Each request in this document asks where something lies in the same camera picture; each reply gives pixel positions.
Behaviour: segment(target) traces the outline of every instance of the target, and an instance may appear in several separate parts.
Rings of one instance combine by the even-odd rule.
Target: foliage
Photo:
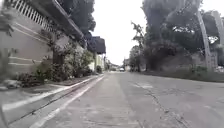
[[[146,70],[158,70],[163,59],[168,56],[175,56],[177,53],[181,52],[184,52],[184,49],[170,41],[151,43],[150,47],[145,47],[143,51],[147,64]]]
[[[12,36],[11,32],[13,29],[11,27],[11,22],[13,17],[9,13],[9,10],[12,5],[12,0],[5,0],[4,6],[0,12],[0,31],[5,32],[8,36]]]
[[[134,22],[131,22],[131,24],[134,26],[134,30],[136,31],[135,36],[133,37],[133,40],[137,41],[140,48],[143,48],[144,44],[144,33],[143,33],[143,27],[141,27],[139,24],[135,24]]]
[[[21,82],[21,87],[34,87],[44,83],[42,74],[23,73],[17,76],[17,80]]]
[[[96,72],[101,74],[103,72],[102,67],[97,65],[96,66]]]
[[[143,1],[142,9],[147,19],[147,27],[141,56],[145,57],[147,69],[158,70],[163,59],[175,55],[177,51],[186,54],[205,52],[201,26],[196,15],[201,3],[202,0]],[[212,12],[202,10],[200,13],[211,48],[218,50],[219,35]],[[134,30],[137,33],[140,31],[138,25],[134,24]],[[222,63],[221,58],[222,52],[219,50],[219,63]]]
[[[89,64],[93,62],[93,54],[88,50],[84,50],[83,53],[73,53],[73,59],[70,64],[73,67],[73,76],[81,77],[91,74],[92,71],[89,69]]]
[[[85,35],[94,30],[94,0],[60,0],[59,3]]]
[[[133,46],[129,55],[129,65],[132,71],[140,71],[140,56],[139,46]]]

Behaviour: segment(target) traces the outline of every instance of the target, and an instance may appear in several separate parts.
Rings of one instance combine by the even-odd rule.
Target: curb
[[[62,87],[50,92],[43,93],[38,96],[34,96],[22,101],[15,103],[9,103],[2,105],[2,109],[8,124],[11,124],[29,114],[32,114],[36,110],[39,110],[52,102],[59,100],[60,98],[66,96],[74,90],[79,89],[83,84],[94,80],[95,78],[101,77],[103,75],[94,76],[82,82],[76,83],[69,87]]]

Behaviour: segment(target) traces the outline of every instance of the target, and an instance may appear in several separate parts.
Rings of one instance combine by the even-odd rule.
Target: bush
[[[97,73],[100,73],[100,74],[102,73],[102,68],[101,68],[101,66],[99,66],[99,65],[96,66],[96,72],[97,72]]]
[[[43,79],[39,79],[35,74],[23,73],[17,76],[17,80],[21,82],[21,87],[34,87],[44,84]]]
[[[93,74],[93,71],[89,67],[85,68],[83,71],[83,76],[90,76],[92,74]]]

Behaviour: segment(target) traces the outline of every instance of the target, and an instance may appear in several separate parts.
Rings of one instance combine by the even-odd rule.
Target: overcast sky
[[[132,41],[135,31],[131,21],[145,27],[145,15],[140,8],[142,0],[95,0],[96,20],[94,36],[106,41],[107,57],[114,64],[121,65],[129,51],[137,43]],[[218,10],[224,15],[223,0],[204,0],[203,9]]]

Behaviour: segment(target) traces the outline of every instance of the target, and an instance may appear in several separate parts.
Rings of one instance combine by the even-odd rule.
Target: concrete road
[[[107,74],[31,128],[223,128],[224,84]]]

